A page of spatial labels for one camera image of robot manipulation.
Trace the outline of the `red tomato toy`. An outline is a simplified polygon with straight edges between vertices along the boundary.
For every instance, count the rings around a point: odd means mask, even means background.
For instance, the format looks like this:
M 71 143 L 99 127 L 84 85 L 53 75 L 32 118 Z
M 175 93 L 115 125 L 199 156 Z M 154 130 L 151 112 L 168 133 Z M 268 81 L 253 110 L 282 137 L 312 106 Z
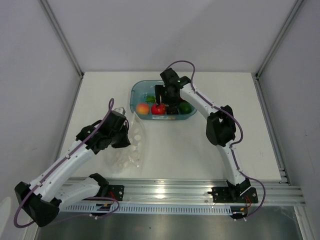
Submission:
M 152 115 L 164 115 L 166 113 L 166 106 L 164 103 L 156 104 L 151 106 Z

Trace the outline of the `green lime toy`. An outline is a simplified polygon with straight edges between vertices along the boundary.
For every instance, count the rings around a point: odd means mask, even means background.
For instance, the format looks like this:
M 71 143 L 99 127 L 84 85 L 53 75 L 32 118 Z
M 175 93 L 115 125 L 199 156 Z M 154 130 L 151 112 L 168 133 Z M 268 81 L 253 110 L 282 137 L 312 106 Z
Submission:
M 182 115 L 187 115 L 190 114 L 193 111 L 193 107 L 191 104 L 189 104 L 187 101 L 182 101 L 179 106 L 179 112 Z

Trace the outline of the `clear zip top bag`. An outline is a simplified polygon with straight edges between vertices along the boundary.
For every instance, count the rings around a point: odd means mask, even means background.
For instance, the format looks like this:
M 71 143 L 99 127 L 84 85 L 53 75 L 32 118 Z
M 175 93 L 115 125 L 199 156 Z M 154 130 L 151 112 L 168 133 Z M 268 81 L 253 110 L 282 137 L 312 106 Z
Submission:
M 142 172 L 148 152 L 146 129 L 136 112 L 129 121 L 128 140 L 130 145 L 124 148 L 108 147 L 103 154 L 107 172 L 112 175 Z

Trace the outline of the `orange peach toy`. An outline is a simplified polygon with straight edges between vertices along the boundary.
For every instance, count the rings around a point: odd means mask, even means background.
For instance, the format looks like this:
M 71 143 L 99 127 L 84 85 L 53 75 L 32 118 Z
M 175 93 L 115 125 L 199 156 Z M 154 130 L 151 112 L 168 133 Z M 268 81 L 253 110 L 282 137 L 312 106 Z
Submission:
M 147 103 L 138 103 L 135 107 L 135 112 L 140 115 L 148 115 L 150 112 L 150 107 Z

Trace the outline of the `dark brown mangosteen toy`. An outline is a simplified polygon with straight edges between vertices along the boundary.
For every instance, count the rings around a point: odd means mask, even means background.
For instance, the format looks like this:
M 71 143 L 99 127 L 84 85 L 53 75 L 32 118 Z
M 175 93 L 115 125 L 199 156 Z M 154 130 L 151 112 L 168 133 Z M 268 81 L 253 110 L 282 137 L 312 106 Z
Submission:
M 169 106 L 167 109 L 166 109 L 166 114 L 167 115 L 178 115 L 179 114 L 179 111 L 176 107 L 174 106 Z

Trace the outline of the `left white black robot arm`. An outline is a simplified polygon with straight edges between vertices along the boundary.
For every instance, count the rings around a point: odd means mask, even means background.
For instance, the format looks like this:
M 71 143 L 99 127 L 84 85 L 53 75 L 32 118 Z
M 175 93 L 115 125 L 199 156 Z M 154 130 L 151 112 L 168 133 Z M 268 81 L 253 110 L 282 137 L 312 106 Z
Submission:
M 45 227 L 54 221 L 61 210 L 82 200 L 105 200 L 118 205 L 121 198 L 113 194 L 112 185 L 98 173 L 69 187 L 63 185 L 76 170 L 100 151 L 108 147 L 128 147 L 131 144 L 128 132 L 127 118 L 115 111 L 82 128 L 66 153 L 52 166 L 30 183 L 21 181 L 15 186 L 19 206 L 14 214 L 14 226 L 23 228 L 18 223 L 21 210 L 31 218 L 32 224 Z

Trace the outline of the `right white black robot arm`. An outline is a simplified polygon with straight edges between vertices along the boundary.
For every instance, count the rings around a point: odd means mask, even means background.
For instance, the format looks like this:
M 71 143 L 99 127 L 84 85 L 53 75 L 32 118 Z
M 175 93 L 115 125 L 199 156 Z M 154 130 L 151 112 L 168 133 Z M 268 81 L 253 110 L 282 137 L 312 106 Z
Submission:
M 162 85 L 156 85 L 156 103 L 169 107 L 177 106 L 180 99 L 190 103 L 206 119 L 205 135 L 208 141 L 217 147 L 223 160 L 227 176 L 227 199 L 232 203 L 246 197 L 250 189 L 250 180 L 241 173 L 241 165 L 237 161 L 234 145 L 236 138 L 236 121 L 230 106 L 217 106 L 198 91 L 187 76 L 179 77 L 170 73 L 160 74 Z

